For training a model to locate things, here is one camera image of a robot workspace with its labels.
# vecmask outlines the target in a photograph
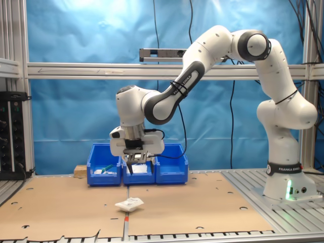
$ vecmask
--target blue plastic bin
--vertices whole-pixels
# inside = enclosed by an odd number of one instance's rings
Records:
[[[156,165],[154,165],[154,172],[151,172],[151,163],[146,162],[147,165],[147,173],[138,173],[138,174],[130,174],[127,173],[127,165],[126,162],[123,161],[123,183],[125,185],[140,185],[140,184],[154,184],[155,183],[155,172]]]
[[[165,145],[162,155],[178,157],[182,155],[183,148],[179,143]],[[184,154],[180,158],[171,159],[156,157],[156,183],[157,184],[184,184],[188,181],[188,159]]]
[[[121,158],[110,152],[110,144],[95,143],[92,146],[87,162],[87,179],[90,186],[120,185],[122,182]],[[93,174],[96,170],[113,165],[108,171],[116,174]]]

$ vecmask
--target blue backdrop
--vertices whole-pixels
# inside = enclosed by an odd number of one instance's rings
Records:
[[[192,2],[193,40],[217,24],[230,31],[259,29],[281,42],[290,64],[302,62],[297,18],[288,1]],[[189,0],[155,5],[160,48],[188,48]],[[140,48],[157,48],[152,0],[27,0],[27,21],[31,62],[139,63]],[[72,173],[87,162],[93,143],[109,142],[119,125],[115,94],[130,84],[156,88],[155,80],[31,80],[36,172]],[[159,90],[168,85],[160,81]],[[203,81],[182,102],[190,169],[229,168],[231,90],[231,81]],[[256,116],[266,99],[254,81],[236,82],[234,168],[266,166],[268,142]],[[167,143],[184,144],[178,112],[160,129]]]

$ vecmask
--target metal table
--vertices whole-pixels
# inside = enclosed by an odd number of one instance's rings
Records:
[[[324,241],[324,202],[276,206],[273,210],[263,205],[252,194],[252,188],[265,185],[264,169],[190,171],[195,173],[220,172],[242,195],[253,205],[259,214],[272,226],[273,231],[227,232],[206,234],[174,234],[174,235],[139,235],[128,236],[128,222],[125,222],[123,238],[62,238],[51,243],[105,243],[113,241],[140,242],[320,242]],[[324,183],[324,177],[308,175],[316,184]],[[0,181],[0,203],[11,194],[20,181]],[[25,240],[7,240],[0,243],[26,243]]]

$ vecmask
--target franka emika robot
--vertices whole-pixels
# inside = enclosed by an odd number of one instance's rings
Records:
[[[145,163],[164,150],[163,133],[146,130],[144,118],[155,125],[170,121],[178,104],[221,58],[254,62],[263,92],[257,117],[269,141],[267,182],[264,195],[280,202],[321,198],[315,183],[298,160],[298,142],[290,129],[311,128],[317,110],[298,92],[280,43],[257,30],[230,32],[214,26],[185,52],[180,75],[162,93],[137,86],[121,88],[116,95],[120,126],[111,133],[111,153],[122,156],[132,173],[132,164]]]

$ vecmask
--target cardboard sheet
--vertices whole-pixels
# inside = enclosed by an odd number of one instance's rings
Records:
[[[0,207],[0,240],[52,241],[99,231],[99,238],[122,237],[125,213],[115,203],[126,198],[124,186],[90,188],[86,178],[34,178]]]
[[[272,230],[220,174],[190,174],[187,185],[131,186],[144,204],[130,213],[129,235]]]

